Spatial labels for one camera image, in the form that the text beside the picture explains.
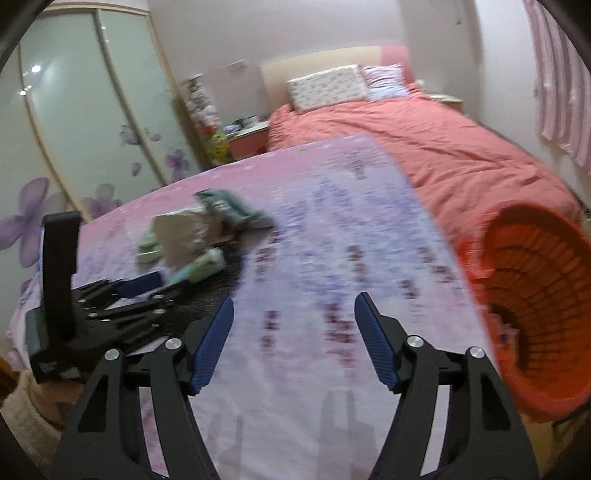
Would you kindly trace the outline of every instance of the white wall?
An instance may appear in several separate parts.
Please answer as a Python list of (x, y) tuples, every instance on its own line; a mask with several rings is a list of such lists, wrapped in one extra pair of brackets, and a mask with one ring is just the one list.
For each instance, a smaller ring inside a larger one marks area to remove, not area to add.
[(482, 35), (480, 121), (551, 167), (591, 207), (591, 177), (537, 132), (537, 68), (521, 0), (475, 0)]
[(258, 66), (330, 48), (384, 43), (410, 46), (418, 78), (466, 99), (478, 113), (478, 66), (463, 0), (148, 0), (177, 81), (247, 59), (242, 73), (206, 73), (222, 121), (268, 115)]

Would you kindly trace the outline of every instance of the pink striped curtain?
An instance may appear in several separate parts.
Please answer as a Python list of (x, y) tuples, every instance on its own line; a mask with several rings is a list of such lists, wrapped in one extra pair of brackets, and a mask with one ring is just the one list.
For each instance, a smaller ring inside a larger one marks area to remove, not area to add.
[(591, 74), (554, 17), (524, 0), (538, 66), (540, 135), (591, 174)]

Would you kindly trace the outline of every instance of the metal screw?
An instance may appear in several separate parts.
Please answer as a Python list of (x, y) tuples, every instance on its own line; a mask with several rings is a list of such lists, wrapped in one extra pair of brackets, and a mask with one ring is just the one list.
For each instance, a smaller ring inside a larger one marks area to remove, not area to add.
[(177, 348), (180, 348), (182, 344), (183, 341), (180, 338), (169, 338), (168, 340), (166, 340), (164, 346), (168, 350), (176, 350)]
[(408, 337), (407, 343), (413, 348), (421, 348), (423, 345), (425, 345), (425, 341), (416, 335)]
[(484, 350), (479, 346), (473, 346), (470, 348), (470, 355), (474, 358), (484, 358)]
[(112, 348), (111, 350), (107, 350), (105, 352), (105, 360), (110, 362), (116, 358), (119, 358), (119, 351), (116, 348)]

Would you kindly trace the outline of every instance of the pillow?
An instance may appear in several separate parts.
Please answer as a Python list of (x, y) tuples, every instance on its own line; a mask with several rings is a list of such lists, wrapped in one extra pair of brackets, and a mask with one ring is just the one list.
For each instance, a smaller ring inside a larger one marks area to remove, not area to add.
[(369, 100), (410, 95), (404, 81), (404, 67), (399, 63), (389, 66), (363, 67), (363, 77), (368, 88)]
[(348, 65), (287, 82), (294, 109), (307, 112), (337, 103), (367, 99), (367, 89), (357, 65)]

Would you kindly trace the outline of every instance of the pink nightstand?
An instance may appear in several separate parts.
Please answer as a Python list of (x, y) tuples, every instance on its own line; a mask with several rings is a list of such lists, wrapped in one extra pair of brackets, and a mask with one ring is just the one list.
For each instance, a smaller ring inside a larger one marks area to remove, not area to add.
[(259, 122), (254, 127), (245, 128), (228, 138), (230, 152), (235, 160), (253, 157), (267, 151), (269, 122)]

